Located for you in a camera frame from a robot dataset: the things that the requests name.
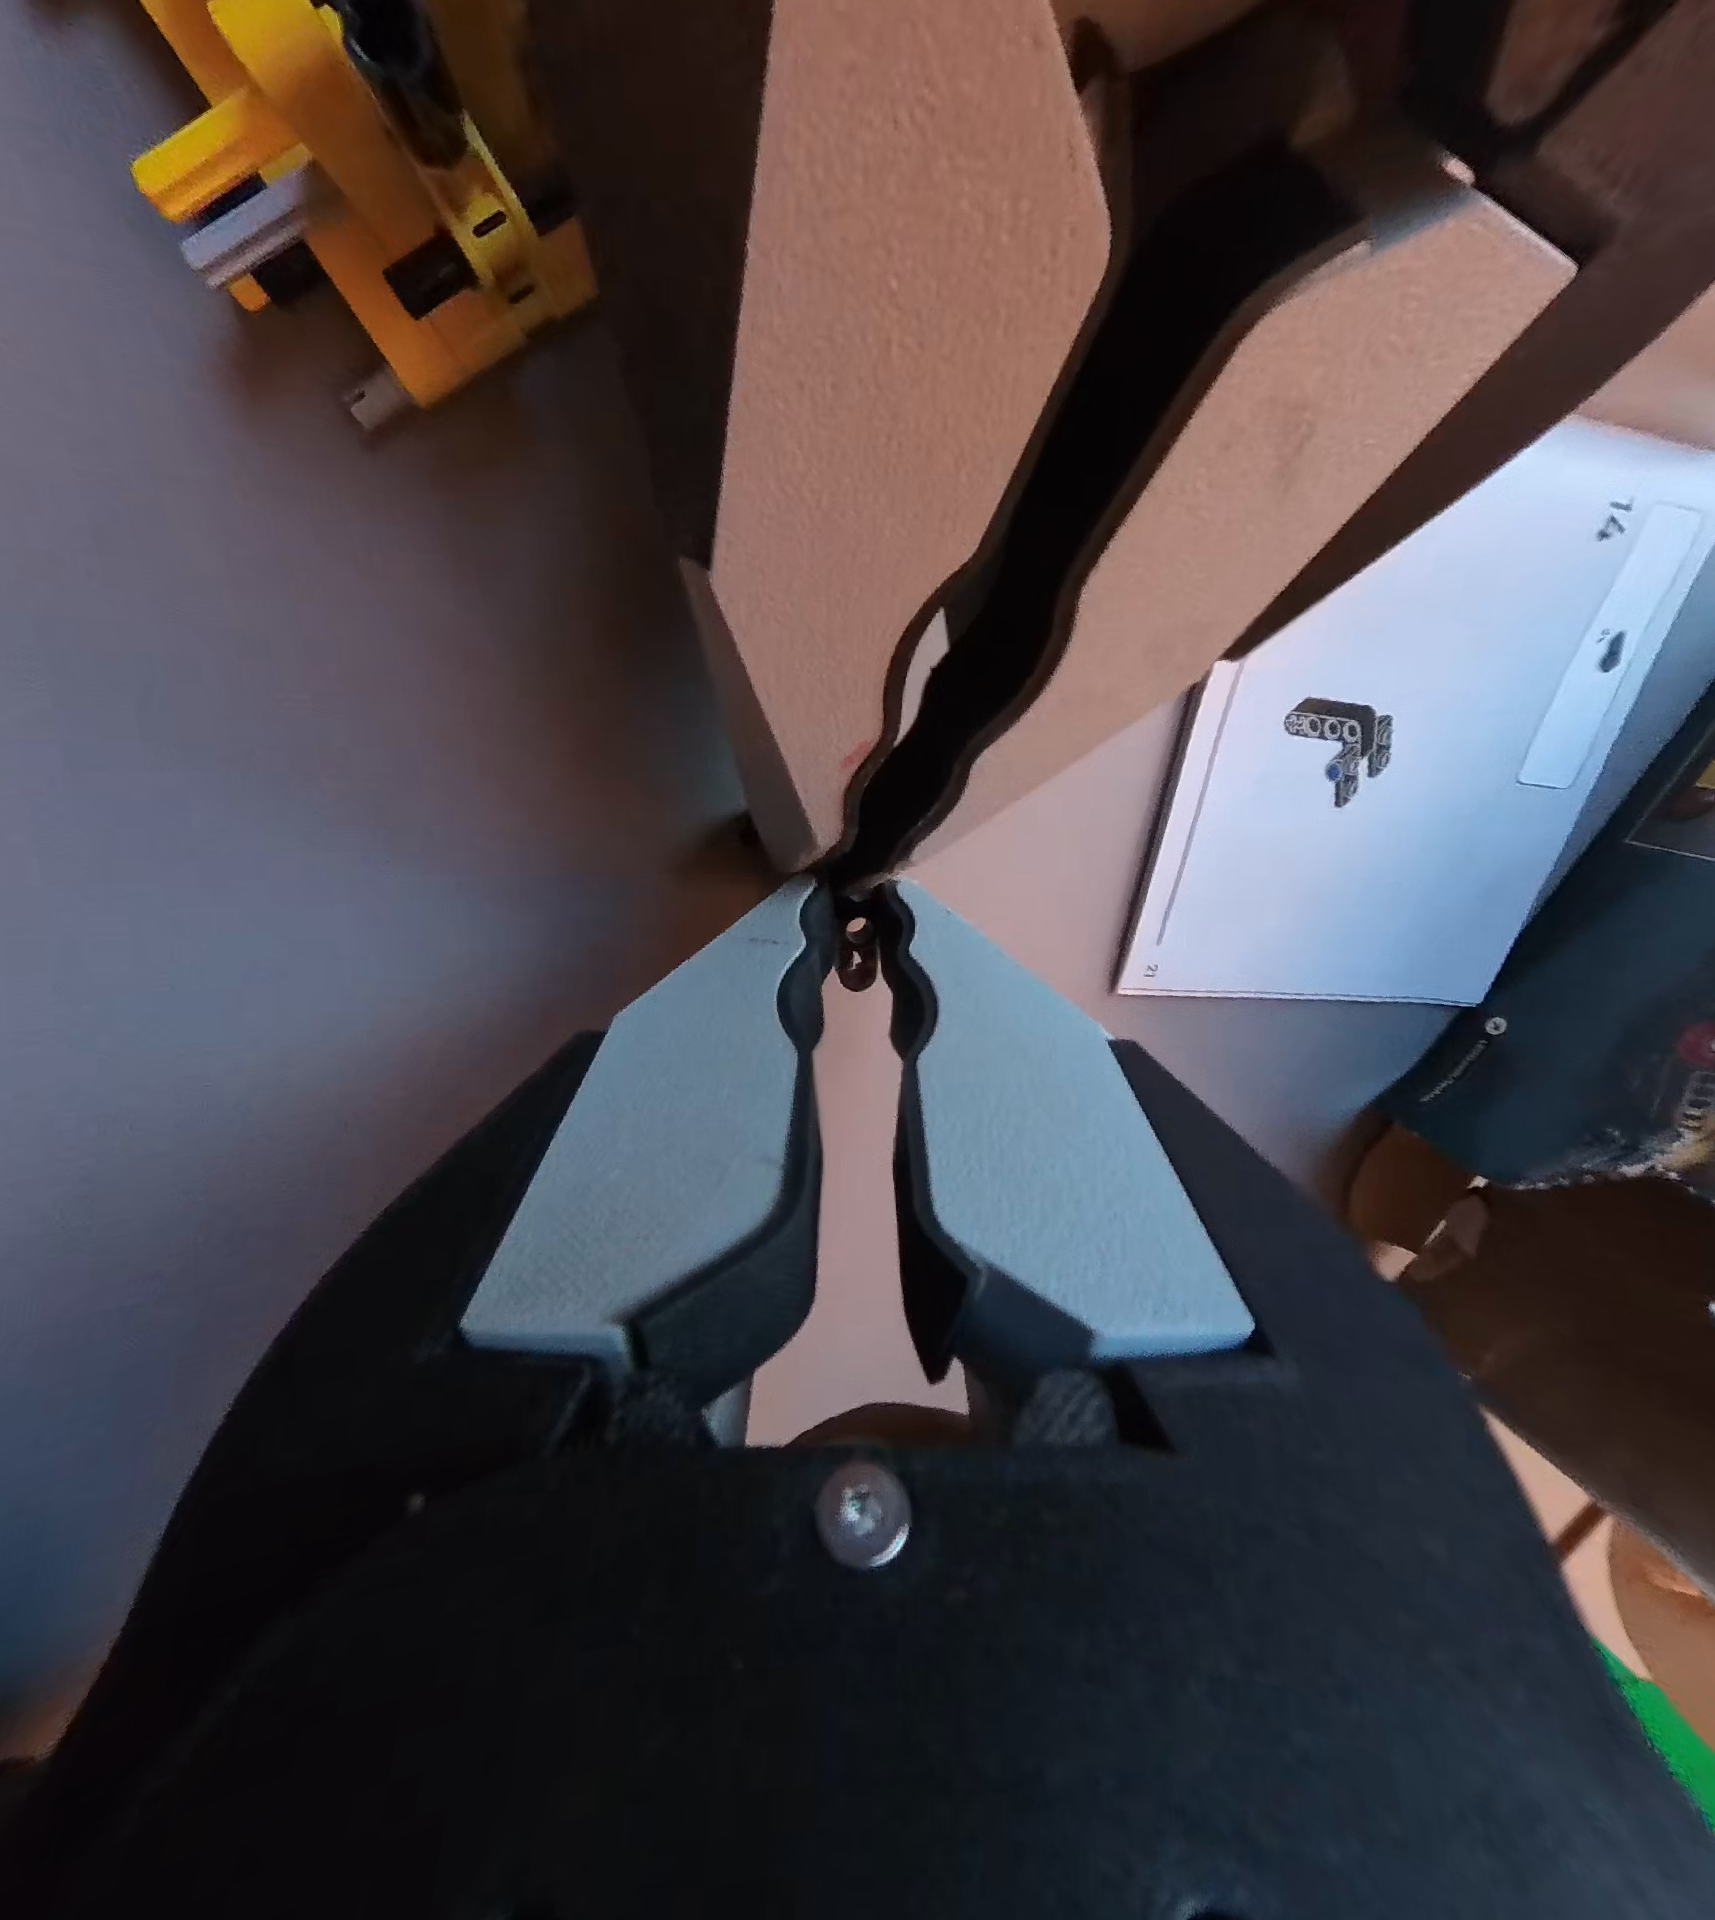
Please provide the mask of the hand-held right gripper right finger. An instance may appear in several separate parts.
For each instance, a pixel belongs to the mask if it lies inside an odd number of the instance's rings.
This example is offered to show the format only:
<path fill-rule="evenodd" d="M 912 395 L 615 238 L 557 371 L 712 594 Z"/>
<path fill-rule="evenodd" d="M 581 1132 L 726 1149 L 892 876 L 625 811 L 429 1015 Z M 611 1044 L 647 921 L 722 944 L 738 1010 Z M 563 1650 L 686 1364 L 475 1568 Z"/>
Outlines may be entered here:
<path fill-rule="evenodd" d="M 1110 1034 L 924 886 L 878 898 L 900 1058 L 902 1298 L 1000 1440 L 1114 1434 L 1110 1379 L 1246 1352 L 1256 1319 Z"/>

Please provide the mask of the dark lego box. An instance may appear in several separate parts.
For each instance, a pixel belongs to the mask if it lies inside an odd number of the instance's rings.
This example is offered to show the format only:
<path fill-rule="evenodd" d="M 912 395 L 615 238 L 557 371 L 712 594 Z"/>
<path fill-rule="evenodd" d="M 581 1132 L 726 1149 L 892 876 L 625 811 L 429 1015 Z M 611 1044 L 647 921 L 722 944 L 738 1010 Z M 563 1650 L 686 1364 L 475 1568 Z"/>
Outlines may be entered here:
<path fill-rule="evenodd" d="M 1715 1605 L 1715 683 L 1380 1102 L 1358 1231 L 1496 1419 Z"/>

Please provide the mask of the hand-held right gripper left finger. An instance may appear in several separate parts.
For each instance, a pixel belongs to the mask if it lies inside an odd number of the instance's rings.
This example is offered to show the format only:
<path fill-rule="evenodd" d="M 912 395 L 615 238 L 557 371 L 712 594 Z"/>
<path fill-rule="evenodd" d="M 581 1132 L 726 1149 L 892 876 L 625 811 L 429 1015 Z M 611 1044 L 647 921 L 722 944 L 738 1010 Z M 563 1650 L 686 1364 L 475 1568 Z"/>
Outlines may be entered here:
<path fill-rule="evenodd" d="M 653 1379 L 724 1445 L 816 1298 L 822 891 L 798 876 L 597 1039 L 461 1319 L 487 1354 Z"/>

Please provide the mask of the yellow lego assembly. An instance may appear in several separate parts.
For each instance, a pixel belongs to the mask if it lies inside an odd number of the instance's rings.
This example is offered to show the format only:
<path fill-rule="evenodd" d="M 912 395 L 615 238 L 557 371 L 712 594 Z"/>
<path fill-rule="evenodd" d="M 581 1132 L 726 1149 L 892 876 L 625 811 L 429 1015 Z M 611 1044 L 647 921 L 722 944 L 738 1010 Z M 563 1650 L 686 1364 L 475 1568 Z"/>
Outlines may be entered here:
<path fill-rule="evenodd" d="M 251 314 L 331 286 L 379 436 L 597 298 L 515 2 L 147 2 L 203 113 L 133 165 L 185 264 Z"/>

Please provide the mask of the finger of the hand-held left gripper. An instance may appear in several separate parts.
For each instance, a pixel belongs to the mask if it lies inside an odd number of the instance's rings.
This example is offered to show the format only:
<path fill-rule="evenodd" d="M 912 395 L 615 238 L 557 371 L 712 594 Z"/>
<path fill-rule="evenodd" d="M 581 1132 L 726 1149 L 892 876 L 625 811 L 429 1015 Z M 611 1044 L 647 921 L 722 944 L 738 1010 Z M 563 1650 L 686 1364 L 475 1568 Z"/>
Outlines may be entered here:
<path fill-rule="evenodd" d="M 1422 142 L 1270 145 L 1132 247 L 952 644 L 856 797 L 864 891 L 1276 633 L 1715 286 L 1715 168 L 1572 258 Z"/>
<path fill-rule="evenodd" d="M 816 866 L 1110 262 L 1044 2 L 535 5 L 758 839 Z"/>

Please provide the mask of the white instruction booklet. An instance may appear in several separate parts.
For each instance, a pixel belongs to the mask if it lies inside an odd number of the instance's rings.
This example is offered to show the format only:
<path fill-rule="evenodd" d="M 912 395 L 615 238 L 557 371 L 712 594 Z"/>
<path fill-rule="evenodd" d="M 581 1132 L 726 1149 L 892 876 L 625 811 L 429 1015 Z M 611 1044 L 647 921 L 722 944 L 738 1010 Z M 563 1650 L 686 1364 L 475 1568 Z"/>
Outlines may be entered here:
<path fill-rule="evenodd" d="M 1116 991 L 1484 999 L 1715 547 L 1715 450 L 1568 420 L 1190 697 Z"/>

